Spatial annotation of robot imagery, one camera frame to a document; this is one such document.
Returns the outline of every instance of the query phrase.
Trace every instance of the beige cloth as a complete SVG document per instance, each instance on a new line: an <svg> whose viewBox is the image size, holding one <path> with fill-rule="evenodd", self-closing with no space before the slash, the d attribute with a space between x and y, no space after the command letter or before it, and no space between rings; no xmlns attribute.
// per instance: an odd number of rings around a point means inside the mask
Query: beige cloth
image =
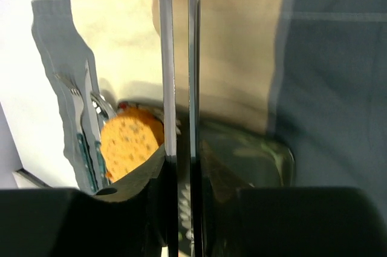
<svg viewBox="0 0 387 257"><path fill-rule="evenodd" d="M202 0L201 110L254 131L267 124L282 0ZM101 90L162 100L158 0L71 0ZM177 103L188 106L187 0L173 0Z"/></svg>

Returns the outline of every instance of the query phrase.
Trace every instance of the utensil handle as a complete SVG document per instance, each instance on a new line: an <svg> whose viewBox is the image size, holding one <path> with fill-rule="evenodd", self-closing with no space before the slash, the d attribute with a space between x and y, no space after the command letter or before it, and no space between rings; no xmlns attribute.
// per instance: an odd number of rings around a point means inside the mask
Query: utensil handle
<svg viewBox="0 0 387 257"><path fill-rule="evenodd" d="M82 154L83 164L85 165L85 168L86 168L86 174L89 179L91 191L93 193L96 193L98 190L97 180L94 177L93 163L91 162L91 158L87 150L88 146L87 146L86 138L82 133L78 133L77 140L78 140L80 153Z"/></svg>
<svg viewBox="0 0 387 257"><path fill-rule="evenodd" d="M95 145L96 145L96 151L97 151L99 171L101 173L101 178L102 178L102 185L103 187L107 187L111 182L109 178L106 176L106 173L108 171L106 170L105 159L103 159L103 156L101 153L101 142L96 141Z"/></svg>

